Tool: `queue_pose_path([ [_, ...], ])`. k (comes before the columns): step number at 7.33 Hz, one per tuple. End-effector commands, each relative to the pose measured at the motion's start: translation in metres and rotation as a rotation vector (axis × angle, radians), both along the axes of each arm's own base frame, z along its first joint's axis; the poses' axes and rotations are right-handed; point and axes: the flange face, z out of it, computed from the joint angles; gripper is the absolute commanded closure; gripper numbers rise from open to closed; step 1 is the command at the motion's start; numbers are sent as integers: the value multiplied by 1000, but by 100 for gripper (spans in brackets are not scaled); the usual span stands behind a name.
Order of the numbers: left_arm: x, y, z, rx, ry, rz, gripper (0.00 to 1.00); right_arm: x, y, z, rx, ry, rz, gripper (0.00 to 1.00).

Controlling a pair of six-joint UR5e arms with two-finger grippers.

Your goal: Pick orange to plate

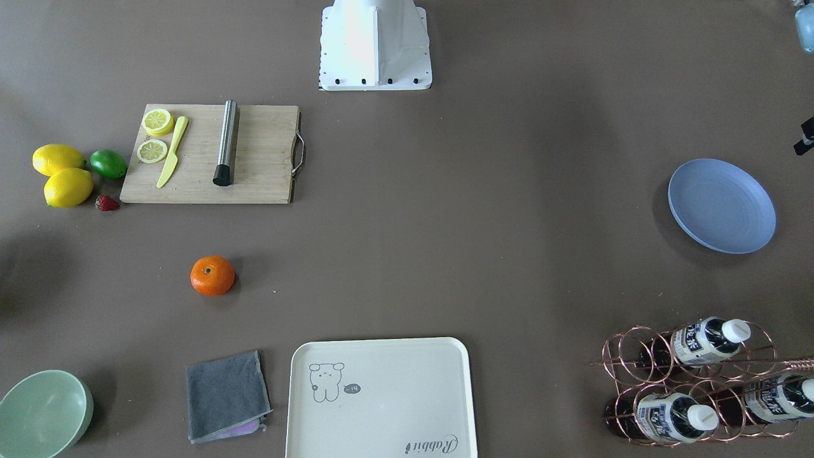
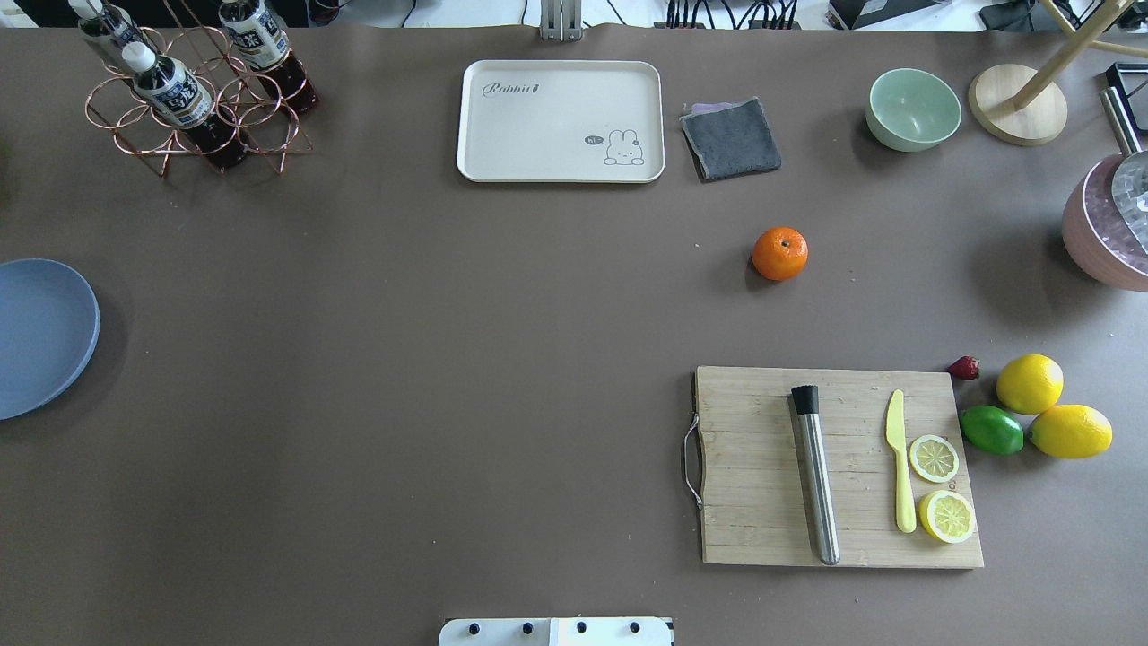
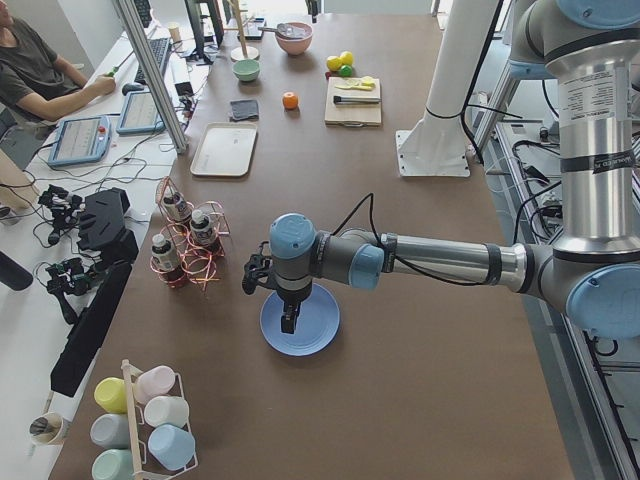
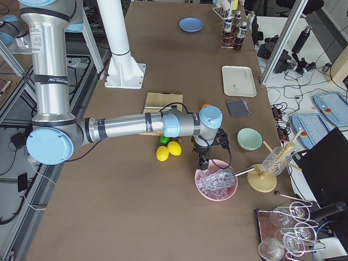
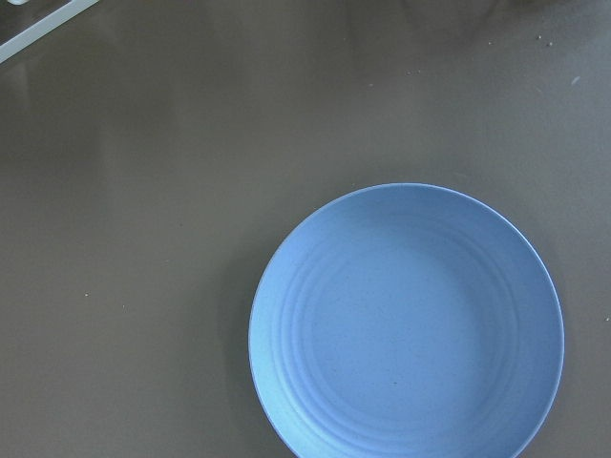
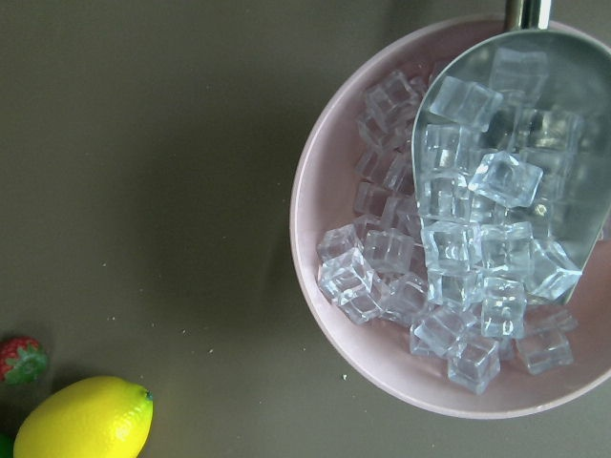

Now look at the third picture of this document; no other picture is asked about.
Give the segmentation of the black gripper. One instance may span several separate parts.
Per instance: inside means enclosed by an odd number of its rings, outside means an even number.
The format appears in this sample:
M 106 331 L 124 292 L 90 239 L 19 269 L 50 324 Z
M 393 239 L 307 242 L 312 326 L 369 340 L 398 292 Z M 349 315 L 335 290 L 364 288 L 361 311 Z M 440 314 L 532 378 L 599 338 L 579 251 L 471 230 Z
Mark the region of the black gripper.
M 297 320 L 300 314 L 301 302 L 311 294 L 311 281 L 302 279 L 295 282 L 287 281 L 284 285 L 277 284 L 276 292 L 284 302 L 280 320 L 280 329 L 283 334 L 294 334 Z

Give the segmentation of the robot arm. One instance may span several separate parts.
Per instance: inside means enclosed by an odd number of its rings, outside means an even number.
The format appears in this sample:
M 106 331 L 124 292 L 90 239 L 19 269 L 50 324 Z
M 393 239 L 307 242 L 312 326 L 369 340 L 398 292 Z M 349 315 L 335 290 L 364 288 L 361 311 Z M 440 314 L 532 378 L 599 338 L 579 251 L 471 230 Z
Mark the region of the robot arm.
M 521 1 L 510 62 L 556 78 L 563 231 L 549 245 L 509 247 L 317 231 L 291 213 L 270 228 L 278 325 L 295 331 L 316 278 L 372 289 L 407 267 L 465 285 L 538 297 L 591 334 L 639 333 L 639 238 L 632 228 L 630 63 L 639 47 L 635 1 Z

